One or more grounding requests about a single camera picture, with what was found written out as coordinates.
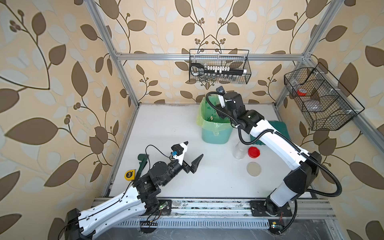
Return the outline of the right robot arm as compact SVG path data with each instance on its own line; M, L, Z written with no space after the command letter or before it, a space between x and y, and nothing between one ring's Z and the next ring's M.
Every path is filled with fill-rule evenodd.
M319 173L318 165L307 160L302 154L317 157L302 149L276 130L264 116L255 110L246 110L242 96L236 92L223 93L219 97L222 111L229 116L238 129L239 139L244 145L251 145L243 139L242 132L261 140L274 151L290 168L283 182L267 197L266 202L282 207L307 191Z

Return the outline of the green plastic trash bin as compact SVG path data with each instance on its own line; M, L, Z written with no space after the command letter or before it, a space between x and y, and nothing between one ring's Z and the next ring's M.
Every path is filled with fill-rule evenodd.
M230 119L220 118L218 112L208 104L205 97L199 106L197 125L202 129L203 141L209 144L227 143L233 131Z

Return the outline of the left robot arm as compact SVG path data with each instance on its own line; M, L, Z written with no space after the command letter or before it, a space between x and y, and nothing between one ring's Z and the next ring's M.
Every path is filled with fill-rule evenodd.
M92 240L125 220L158 213L161 207L157 195L161 192L161 187L167 185L181 171L195 173L203 156L198 156L191 165L186 162L180 164L177 159L168 164L156 162L122 194L88 210L69 211L67 225L62 231L65 239Z

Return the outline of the beige jar lid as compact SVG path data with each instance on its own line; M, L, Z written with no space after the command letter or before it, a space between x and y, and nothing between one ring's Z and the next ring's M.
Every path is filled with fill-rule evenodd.
M258 163L250 162L247 165L247 172L250 176L257 177L261 174L262 168Z

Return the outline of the red jar lid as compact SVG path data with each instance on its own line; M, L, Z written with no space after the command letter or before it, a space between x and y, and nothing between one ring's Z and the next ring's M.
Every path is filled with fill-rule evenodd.
M248 155L250 158L256 159L261 155L261 152L257 147L250 147L248 149Z

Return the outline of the yellow-green bin liner bag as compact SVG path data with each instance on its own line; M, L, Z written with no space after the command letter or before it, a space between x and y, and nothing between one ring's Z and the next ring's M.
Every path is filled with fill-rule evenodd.
M217 111L211 107L206 97L199 95L197 101L200 103L197 115L197 125L203 130L203 134L219 137L224 135L231 135L232 126L228 118L220 118Z

